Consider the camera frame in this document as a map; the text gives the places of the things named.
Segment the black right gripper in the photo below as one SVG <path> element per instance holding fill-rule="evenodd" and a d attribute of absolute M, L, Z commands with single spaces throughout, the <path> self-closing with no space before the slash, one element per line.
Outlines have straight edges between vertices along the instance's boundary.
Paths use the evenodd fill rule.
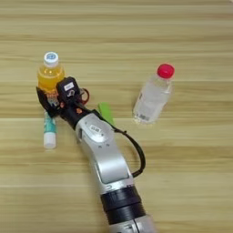
<path fill-rule="evenodd" d="M 58 93 L 53 90 L 48 93 L 41 88 L 36 88 L 38 100 L 51 117 L 56 117 L 59 115 L 63 118 L 73 129 L 76 128 L 77 123 L 85 116 L 91 113 L 91 110 L 87 109 L 84 105 L 87 103 L 87 89 L 80 89 L 80 99 L 81 102 L 75 101 L 71 104 L 65 104 L 62 102 L 59 105 Z"/>

